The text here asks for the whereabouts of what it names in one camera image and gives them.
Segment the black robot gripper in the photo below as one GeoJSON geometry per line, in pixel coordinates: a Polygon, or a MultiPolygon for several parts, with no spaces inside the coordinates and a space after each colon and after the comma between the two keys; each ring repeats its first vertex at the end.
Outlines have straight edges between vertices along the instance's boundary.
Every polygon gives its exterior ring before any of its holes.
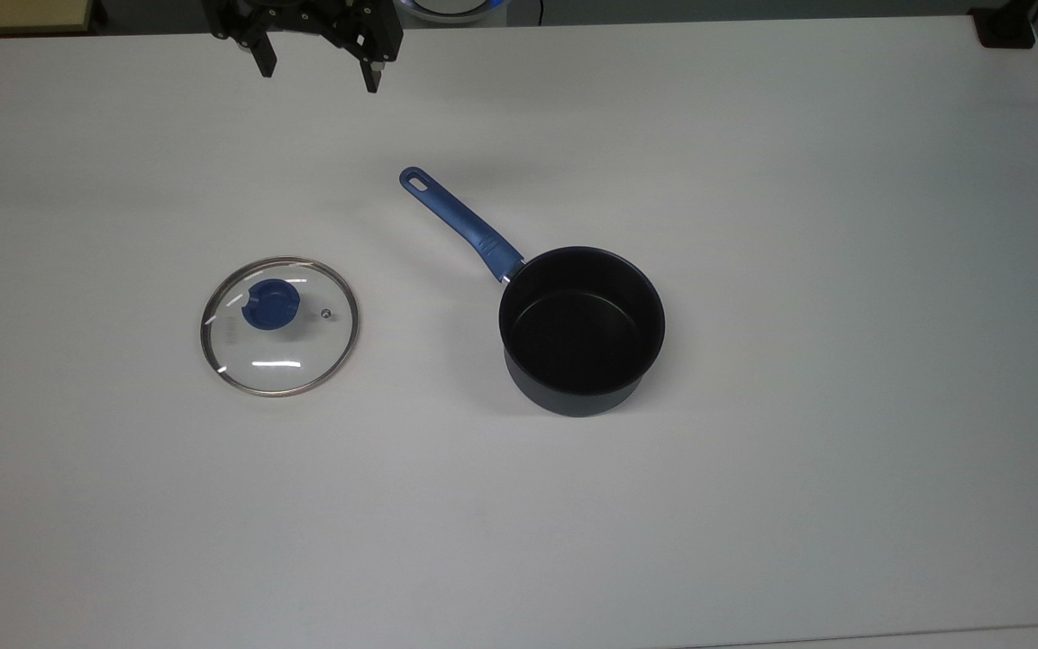
{"type": "Polygon", "coordinates": [[[277,65],[270,33],[308,33],[358,58],[370,94],[404,38],[393,1],[203,1],[202,9],[210,33],[252,54],[264,78],[277,65]]]}

